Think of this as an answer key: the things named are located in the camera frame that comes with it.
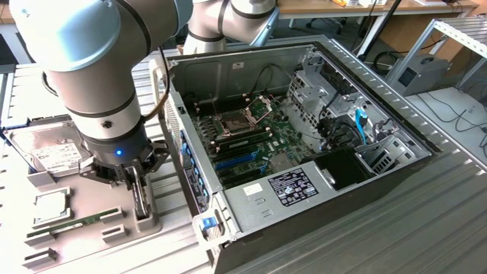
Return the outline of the black expansion slot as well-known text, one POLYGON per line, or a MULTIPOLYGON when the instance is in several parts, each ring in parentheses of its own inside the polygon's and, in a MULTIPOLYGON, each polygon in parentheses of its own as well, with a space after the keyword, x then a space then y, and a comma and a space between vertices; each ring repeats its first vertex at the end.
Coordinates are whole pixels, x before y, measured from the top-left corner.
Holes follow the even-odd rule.
POLYGON ((244 173, 224 177, 221 179, 221 184, 225 186, 233 186, 253 181, 265 173, 265 169, 266 166, 260 166, 258 168, 245 171, 244 173))

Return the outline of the green motherboard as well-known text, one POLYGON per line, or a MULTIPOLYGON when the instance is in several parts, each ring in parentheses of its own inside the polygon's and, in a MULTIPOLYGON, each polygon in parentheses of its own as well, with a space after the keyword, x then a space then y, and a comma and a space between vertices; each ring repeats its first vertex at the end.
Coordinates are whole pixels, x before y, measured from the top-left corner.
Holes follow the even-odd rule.
MULTIPOLYGON (((264 142, 229 151, 217 151, 217 149, 213 147, 216 140, 228 138, 217 135, 217 131, 213 126, 214 115, 233 110, 244 111, 244 108, 257 97, 258 95, 253 98, 249 98, 246 95, 244 95, 241 99, 233 102, 224 102, 210 106, 196 105, 190 113, 192 124, 196 128, 196 133, 201 140, 202 147, 209 158, 209 163, 220 183, 224 177, 244 173, 245 171, 258 168, 260 166, 266 166, 265 173, 256 179, 262 178, 296 166, 300 164, 301 159, 312 154, 301 139, 301 134, 293 129, 289 123, 289 118, 282 111, 284 105, 270 95, 264 97, 270 101, 273 109, 272 112, 257 124, 253 124, 249 121, 248 122, 252 127, 249 131, 258 129, 270 130, 273 133, 272 137, 264 142), (240 163, 233 167, 221 170, 214 169, 214 165, 217 163, 237 158, 238 156, 244 156, 252 152, 257 152, 257 156, 253 161, 240 163)), ((230 189, 240 185, 242 184, 233 186, 222 185, 222 187, 224 189, 230 189)))

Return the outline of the CPU socket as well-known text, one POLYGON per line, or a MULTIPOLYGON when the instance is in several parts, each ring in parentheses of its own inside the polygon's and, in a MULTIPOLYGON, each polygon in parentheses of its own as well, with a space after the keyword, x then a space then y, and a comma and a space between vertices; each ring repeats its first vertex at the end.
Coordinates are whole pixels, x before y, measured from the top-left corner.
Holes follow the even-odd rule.
POLYGON ((242 110, 216 114, 213 117, 213 126, 217 135, 221 137, 242 134, 252 129, 242 110))

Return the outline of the blue expansion slot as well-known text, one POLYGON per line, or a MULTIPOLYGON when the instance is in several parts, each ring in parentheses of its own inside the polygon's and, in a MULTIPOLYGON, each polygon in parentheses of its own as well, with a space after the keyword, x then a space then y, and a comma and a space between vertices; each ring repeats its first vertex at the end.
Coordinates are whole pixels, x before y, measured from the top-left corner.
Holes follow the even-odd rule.
POLYGON ((257 152, 252 152, 244 156, 238 156, 237 158, 233 158, 230 160, 225 160, 214 165, 216 170, 221 170, 229 167, 233 167, 234 165, 245 162, 250 162, 256 159, 257 152))

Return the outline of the silver hard disk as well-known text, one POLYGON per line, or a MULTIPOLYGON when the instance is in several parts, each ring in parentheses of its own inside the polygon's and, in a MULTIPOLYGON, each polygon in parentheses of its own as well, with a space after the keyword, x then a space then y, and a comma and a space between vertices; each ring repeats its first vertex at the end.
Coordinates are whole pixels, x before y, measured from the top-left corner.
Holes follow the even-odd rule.
POLYGON ((10 121, 2 137, 34 173, 59 178, 78 172, 78 162, 91 156, 69 115, 10 121))

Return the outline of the aluminium frame shelf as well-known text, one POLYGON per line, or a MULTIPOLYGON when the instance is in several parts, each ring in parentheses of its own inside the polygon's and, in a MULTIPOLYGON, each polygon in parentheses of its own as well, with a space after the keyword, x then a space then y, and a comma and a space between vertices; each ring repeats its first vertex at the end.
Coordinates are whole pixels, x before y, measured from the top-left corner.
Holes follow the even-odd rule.
POLYGON ((481 66, 487 65, 487 17, 482 16, 432 19, 410 50, 406 52, 402 63, 398 66, 398 71, 392 74, 390 80, 394 81, 398 78, 409 60, 421 54, 420 51, 424 50, 424 43, 433 31, 441 34, 441 38, 430 49, 430 55, 436 57, 436 51, 440 49, 442 43, 450 39, 480 56, 478 62, 464 72, 461 80, 456 84, 458 88, 466 83, 481 66))

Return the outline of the green RAM stick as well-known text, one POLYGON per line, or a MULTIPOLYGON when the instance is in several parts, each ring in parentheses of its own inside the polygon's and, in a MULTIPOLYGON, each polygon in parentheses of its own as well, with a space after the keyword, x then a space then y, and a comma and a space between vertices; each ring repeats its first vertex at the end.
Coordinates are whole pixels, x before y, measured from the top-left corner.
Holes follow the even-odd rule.
POLYGON ((101 220, 101 217, 103 217, 103 216, 106 216, 106 215, 109 215, 111 213, 115 213, 115 212, 118 212, 118 209, 117 208, 103 210, 99 213, 95 213, 93 215, 89 215, 86 217, 82 217, 79 219, 74 219, 74 220, 70 220, 70 221, 67 221, 65 223, 55 224, 55 225, 53 225, 50 227, 37 229, 35 231, 29 232, 25 235, 25 237, 26 238, 30 238, 30 237, 34 237, 34 236, 37 236, 37 235, 39 235, 42 233, 47 233, 47 232, 58 233, 58 232, 66 231, 66 229, 69 229, 69 228, 77 228, 77 227, 81 227, 83 225, 94 224, 94 223, 97 223, 101 220))

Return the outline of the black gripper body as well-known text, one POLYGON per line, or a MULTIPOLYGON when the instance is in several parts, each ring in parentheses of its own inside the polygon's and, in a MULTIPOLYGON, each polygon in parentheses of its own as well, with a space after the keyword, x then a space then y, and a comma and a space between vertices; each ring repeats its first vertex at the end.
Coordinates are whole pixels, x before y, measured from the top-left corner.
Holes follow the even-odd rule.
POLYGON ((141 162, 150 154, 151 147, 145 129, 134 128, 123 135, 111 139, 95 139, 82 135, 87 150, 93 154, 91 163, 97 171, 113 170, 114 166, 141 162))

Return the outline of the CPU chip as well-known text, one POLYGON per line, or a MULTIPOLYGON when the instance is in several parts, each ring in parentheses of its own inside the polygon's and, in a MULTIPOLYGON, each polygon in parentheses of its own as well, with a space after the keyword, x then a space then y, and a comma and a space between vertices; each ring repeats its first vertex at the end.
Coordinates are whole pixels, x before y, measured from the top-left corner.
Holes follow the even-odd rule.
POLYGON ((71 217, 67 194, 53 192, 35 197, 33 228, 43 227, 71 217))

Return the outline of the grey control box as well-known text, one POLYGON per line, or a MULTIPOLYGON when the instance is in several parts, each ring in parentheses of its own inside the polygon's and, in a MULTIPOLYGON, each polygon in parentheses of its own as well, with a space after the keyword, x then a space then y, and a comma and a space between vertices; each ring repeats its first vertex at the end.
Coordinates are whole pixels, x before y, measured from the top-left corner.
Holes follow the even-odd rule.
POLYGON ((392 74, 398 71, 404 57, 398 58, 386 73, 385 82, 392 89, 402 96, 416 95, 428 92, 434 84, 441 80, 450 63, 445 59, 438 59, 430 54, 416 55, 408 62, 398 78, 392 81, 392 74))

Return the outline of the black stand pole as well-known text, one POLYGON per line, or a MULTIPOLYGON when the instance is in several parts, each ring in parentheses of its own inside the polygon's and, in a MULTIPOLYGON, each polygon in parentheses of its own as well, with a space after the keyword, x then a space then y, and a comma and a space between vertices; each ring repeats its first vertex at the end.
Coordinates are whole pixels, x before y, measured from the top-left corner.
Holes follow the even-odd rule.
POLYGON ((358 48, 358 53, 356 54, 357 58, 361 61, 364 61, 368 56, 372 46, 378 39, 378 36, 385 28, 385 24, 386 24, 388 20, 393 16, 393 13, 397 9, 397 6, 400 5, 400 2, 401 2, 401 0, 394 0, 386 13, 381 16, 377 16, 374 23, 370 26, 370 30, 369 30, 368 34, 365 35, 364 43, 358 48))

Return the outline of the metal disk bay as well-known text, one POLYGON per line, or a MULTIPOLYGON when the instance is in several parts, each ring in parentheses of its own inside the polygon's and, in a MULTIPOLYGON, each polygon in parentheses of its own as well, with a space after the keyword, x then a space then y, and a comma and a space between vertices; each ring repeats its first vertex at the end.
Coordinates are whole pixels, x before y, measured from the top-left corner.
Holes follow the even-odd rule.
POLYGON ((294 129, 305 136, 317 135, 318 114, 332 99, 336 90, 318 72, 305 73, 298 70, 286 93, 286 107, 284 113, 294 129))

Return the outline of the grey parts rack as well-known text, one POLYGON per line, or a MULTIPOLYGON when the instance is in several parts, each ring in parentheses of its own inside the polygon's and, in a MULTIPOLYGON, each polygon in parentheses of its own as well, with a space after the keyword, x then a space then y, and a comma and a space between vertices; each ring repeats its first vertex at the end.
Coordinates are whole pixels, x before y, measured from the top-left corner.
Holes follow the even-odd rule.
POLYGON ((21 260, 27 270, 43 271, 159 231, 149 175, 134 172, 131 182, 102 184, 89 180, 93 174, 71 169, 27 175, 35 188, 23 234, 30 249, 21 260))

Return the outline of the black installed RAM stick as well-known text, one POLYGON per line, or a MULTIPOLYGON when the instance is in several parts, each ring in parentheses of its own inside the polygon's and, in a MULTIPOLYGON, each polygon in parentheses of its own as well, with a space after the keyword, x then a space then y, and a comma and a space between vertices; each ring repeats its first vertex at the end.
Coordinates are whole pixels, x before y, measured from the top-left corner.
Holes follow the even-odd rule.
POLYGON ((242 134, 233 135, 222 140, 216 140, 213 147, 217 149, 217 151, 229 151, 244 146, 264 142, 272 137, 272 135, 273 133, 270 130, 253 130, 242 134))

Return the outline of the open black PC case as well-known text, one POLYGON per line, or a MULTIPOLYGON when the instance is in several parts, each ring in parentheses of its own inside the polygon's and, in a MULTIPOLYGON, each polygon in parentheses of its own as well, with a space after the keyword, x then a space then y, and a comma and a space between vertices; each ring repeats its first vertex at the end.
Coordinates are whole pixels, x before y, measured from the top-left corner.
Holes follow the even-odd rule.
POLYGON ((382 198, 438 154, 332 39, 167 63, 163 130, 214 274, 382 198))

